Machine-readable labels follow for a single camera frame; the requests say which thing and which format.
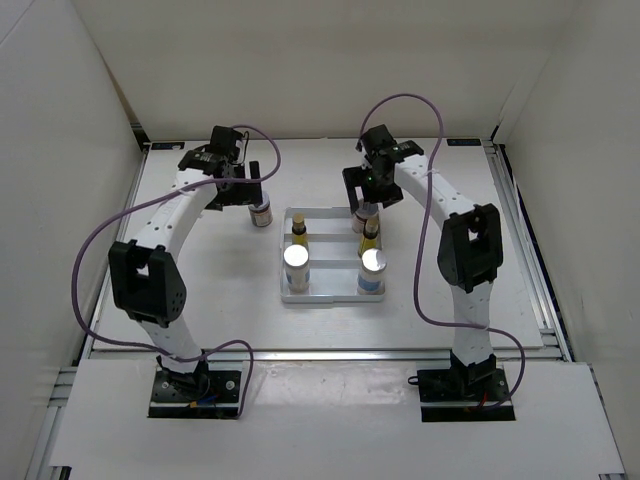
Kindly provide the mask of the brown spice jar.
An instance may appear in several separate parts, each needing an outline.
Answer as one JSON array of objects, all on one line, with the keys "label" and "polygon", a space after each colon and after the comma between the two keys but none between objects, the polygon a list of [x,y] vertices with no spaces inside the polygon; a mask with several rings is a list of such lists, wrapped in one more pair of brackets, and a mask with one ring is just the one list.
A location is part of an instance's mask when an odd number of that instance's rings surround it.
[{"label": "brown spice jar", "polygon": [[260,204],[250,205],[248,210],[251,222],[255,227],[264,228],[269,226],[273,221],[271,202],[266,193],[263,194],[263,200]]},{"label": "brown spice jar", "polygon": [[365,202],[363,199],[359,201],[358,208],[352,215],[352,229],[354,232],[361,234],[368,220],[379,216],[379,207],[376,203]]}]

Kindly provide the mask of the yellow label bottle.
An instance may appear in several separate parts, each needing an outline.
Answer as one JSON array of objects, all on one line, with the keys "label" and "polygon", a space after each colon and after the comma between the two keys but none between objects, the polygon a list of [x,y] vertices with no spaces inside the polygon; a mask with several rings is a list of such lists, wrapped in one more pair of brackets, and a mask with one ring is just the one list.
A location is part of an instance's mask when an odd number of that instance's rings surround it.
[{"label": "yellow label bottle", "polygon": [[362,257],[367,250],[377,247],[379,227],[378,217],[371,217],[365,222],[358,247],[359,257]]},{"label": "yellow label bottle", "polygon": [[295,213],[292,217],[292,244],[308,248],[307,228],[305,217],[302,213]]}]

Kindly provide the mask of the silver lid white bottle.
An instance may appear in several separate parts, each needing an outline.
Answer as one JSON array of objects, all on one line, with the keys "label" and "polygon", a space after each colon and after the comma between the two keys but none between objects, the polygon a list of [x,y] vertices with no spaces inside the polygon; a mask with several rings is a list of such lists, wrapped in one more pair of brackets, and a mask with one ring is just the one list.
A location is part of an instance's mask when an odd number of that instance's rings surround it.
[{"label": "silver lid white bottle", "polygon": [[309,288],[309,252],[302,246],[293,244],[283,253],[285,279],[291,292],[302,293]]}]

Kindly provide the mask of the silver lid blue bottle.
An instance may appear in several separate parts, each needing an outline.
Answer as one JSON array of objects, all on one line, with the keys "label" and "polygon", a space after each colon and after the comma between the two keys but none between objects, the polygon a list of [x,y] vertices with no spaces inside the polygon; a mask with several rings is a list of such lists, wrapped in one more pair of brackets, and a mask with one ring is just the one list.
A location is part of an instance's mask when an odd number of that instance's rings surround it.
[{"label": "silver lid blue bottle", "polygon": [[361,256],[357,277],[357,291],[360,295],[383,295],[385,293],[385,272],[387,259],[378,248],[370,248]]}]

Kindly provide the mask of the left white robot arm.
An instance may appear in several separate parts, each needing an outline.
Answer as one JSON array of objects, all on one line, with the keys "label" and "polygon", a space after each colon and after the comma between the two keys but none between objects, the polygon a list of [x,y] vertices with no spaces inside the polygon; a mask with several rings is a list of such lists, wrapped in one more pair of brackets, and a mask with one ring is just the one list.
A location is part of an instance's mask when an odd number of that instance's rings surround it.
[{"label": "left white robot arm", "polygon": [[128,242],[114,243],[108,253],[116,307],[162,351],[161,368],[176,374],[175,388],[188,400],[206,395],[210,377],[199,369],[202,350],[182,315],[187,289],[177,260],[203,211],[262,202],[259,164],[245,165],[245,150],[240,131],[214,127],[209,143],[187,151],[179,162],[170,189],[174,196],[161,201]]}]

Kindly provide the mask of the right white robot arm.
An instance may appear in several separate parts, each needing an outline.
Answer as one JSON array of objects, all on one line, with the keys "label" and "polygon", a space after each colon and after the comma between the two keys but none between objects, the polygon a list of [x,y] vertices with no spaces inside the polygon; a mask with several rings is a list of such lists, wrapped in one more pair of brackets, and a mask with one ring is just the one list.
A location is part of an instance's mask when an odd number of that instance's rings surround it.
[{"label": "right white robot arm", "polygon": [[467,198],[430,166],[415,141],[397,142],[384,125],[363,133],[356,150],[364,154],[362,164],[342,171],[352,212],[366,203],[387,208],[407,193],[440,229],[437,265],[454,304],[449,387],[470,400],[496,370],[488,328],[489,297],[503,263],[500,213]]}]

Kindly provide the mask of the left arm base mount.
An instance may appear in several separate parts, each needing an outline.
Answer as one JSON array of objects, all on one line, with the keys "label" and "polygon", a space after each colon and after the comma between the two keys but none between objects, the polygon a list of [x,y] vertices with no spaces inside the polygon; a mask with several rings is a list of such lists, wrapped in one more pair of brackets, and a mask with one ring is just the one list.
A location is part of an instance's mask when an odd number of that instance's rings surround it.
[{"label": "left arm base mount", "polygon": [[241,362],[209,362],[190,374],[157,367],[147,417],[176,420],[237,420],[248,369]]}]

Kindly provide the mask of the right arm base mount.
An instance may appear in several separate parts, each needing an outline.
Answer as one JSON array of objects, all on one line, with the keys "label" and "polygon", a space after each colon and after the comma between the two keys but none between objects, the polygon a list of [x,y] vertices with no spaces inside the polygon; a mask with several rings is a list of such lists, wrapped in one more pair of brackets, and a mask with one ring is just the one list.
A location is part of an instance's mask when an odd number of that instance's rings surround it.
[{"label": "right arm base mount", "polygon": [[463,389],[449,369],[418,370],[407,379],[418,388],[423,423],[471,423],[515,421],[503,369]]}]

